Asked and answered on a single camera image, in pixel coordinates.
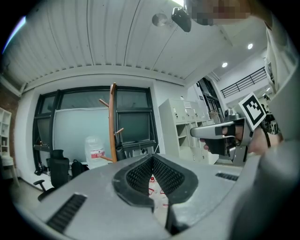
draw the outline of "whiteboard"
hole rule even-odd
[[[64,150],[70,162],[86,162],[85,138],[98,136],[103,142],[105,156],[111,158],[108,132],[108,108],[77,108],[57,110],[53,123],[53,149]]]

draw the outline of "hand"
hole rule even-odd
[[[223,134],[224,135],[227,134],[227,131],[228,130],[225,127],[223,129]],[[241,126],[235,127],[235,137],[238,140],[242,140],[243,127],[241,127]],[[278,145],[280,142],[279,137],[277,135],[269,134],[269,138],[270,138],[271,146]],[[205,145],[204,149],[208,150],[210,152],[208,145]],[[267,143],[267,139],[266,139],[266,136],[265,136],[263,130],[261,128],[255,129],[253,137],[252,137],[252,141],[248,148],[248,153],[254,152],[257,155],[262,155],[267,149],[268,149],[268,143]]]
[[[243,129],[244,128],[242,126],[236,126],[235,127],[235,137],[239,140],[243,139]],[[226,127],[223,128],[223,131],[222,131],[223,135],[226,135],[227,131],[228,131],[228,128],[226,128]],[[210,152],[208,145],[204,145],[204,149],[208,150],[208,152]]]

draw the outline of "red label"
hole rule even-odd
[[[101,150],[95,150],[90,152],[90,158],[100,158],[101,156],[104,156],[105,152]]]

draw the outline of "white ribbed ceiling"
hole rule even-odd
[[[88,74],[190,84],[215,69],[232,45],[218,26],[193,22],[185,33],[171,21],[175,6],[171,0],[44,0],[8,45],[2,69],[27,90]],[[169,23],[154,26],[157,13]]]

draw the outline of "brick wall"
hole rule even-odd
[[[6,89],[0,84],[0,107],[6,111],[11,112],[10,129],[9,129],[9,151],[10,156],[14,159],[15,163],[15,145],[14,145],[14,130],[15,130],[15,117],[19,105],[19,97]]]

